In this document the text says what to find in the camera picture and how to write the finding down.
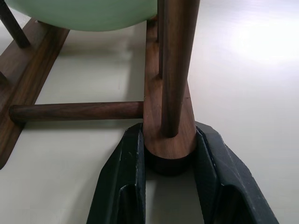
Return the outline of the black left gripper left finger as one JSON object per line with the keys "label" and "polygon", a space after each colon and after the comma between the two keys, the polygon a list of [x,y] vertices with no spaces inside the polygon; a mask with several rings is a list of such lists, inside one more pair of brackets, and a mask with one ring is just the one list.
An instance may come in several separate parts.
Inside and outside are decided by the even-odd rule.
{"label": "black left gripper left finger", "polygon": [[88,224],[145,223],[145,159],[142,124],[128,128],[103,166]]}

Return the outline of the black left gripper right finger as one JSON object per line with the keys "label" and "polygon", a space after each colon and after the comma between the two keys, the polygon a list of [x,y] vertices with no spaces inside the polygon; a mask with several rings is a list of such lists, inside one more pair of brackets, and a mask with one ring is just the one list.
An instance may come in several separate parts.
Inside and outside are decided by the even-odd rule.
{"label": "black left gripper right finger", "polygon": [[195,182],[204,223],[278,223],[243,161],[211,126],[196,124]]}

